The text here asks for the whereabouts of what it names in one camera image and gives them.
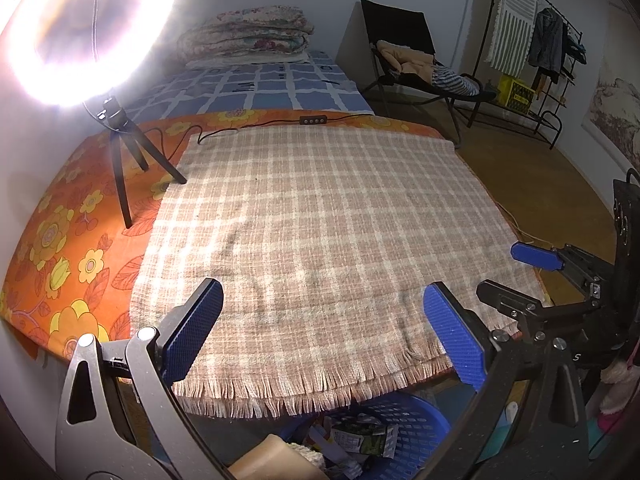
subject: folding chair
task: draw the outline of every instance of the folding chair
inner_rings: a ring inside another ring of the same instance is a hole
[[[455,101],[466,101],[472,103],[488,102],[495,99],[495,92],[485,91],[482,83],[469,74],[461,74],[466,78],[475,81],[480,89],[480,93],[474,96],[455,94],[427,83],[417,74],[398,74],[395,72],[389,62],[379,53],[376,45],[378,41],[383,40],[396,45],[407,46],[413,50],[420,50],[426,54],[435,54],[431,33],[427,26],[424,14],[414,12],[412,10],[396,9],[395,7],[387,7],[384,5],[370,2],[369,0],[360,0],[362,3],[362,13],[367,27],[367,35],[369,37],[369,46],[373,60],[373,67],[376,72],[376,80],[367,86],[362,94],[371,90],[374,86],[380,89],[382,102],[385,105],[385,112],[389,116],[389,106],[385,96],[384,86],[401,85],[435,95],[436,97],[427,99],[414,105],[422,106],[444,99],[449,109],[453,125],[458,134],[458,142],[455,145],[458,149],[462,145],[462,134],[458,125],[458,118],[454,109]],[[382,67],[382,75],[376,62],[380,62]]]

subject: ring light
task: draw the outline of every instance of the ring light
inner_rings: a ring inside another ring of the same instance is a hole
[[[75,105],[123,83],[142,63],[166,23],[174,0],[140,0],[131,26],[100,61],[44,63],[38,26],[51,0],[22,0],[9,29],[8,56],[24,89],[45,104]]]

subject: orange floral bedspread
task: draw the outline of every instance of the orange floral bedspread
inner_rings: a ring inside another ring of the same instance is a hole
[[[180,141],[192,124],[213,131],[297,120],[300,113],[235,110],[153,121],[143,124],[142,129],[163,130],[165,152],[177,150],[172,158],[177,164],[188,139]],[[304,113],[345,116],[339,112]],[[440,138],[428,126],[376,116],[345,118],[329,127],[345,125]],[[159,146],[158,132],[148,136]],[[93,333],[101,342],[130,337],[131,291],[162,196],[172,180],[148,155],[150,169],[145,173],[123,150],[134,221],[131,229],[125,229],[108,139],[106,132],[85,139],[56,175],[20,238],[0,292],[0,316],[37,345],[66,359],[71,358],[78,337],[84,333]]]

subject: laundry basket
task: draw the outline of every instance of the laundry basket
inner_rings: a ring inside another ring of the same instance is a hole
[[[399,426],[394,458],[376,458],[372,467],[357,480],[411,480],[450,430],[447,419],[426,400],[402,392],[366,400],[328,415],[354,409],[370,413],[386,424]],[[315,415],[297,417],[280,433],[280,437],[290,442],[296,430],[305,423],[309,425],[313,418]]]

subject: bed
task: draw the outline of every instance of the bed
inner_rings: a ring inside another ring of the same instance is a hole
[[[373,113],[355,83],[317,50],[309,53],[309,62],[183,72],[127,108],[137,123],[241,109]]]

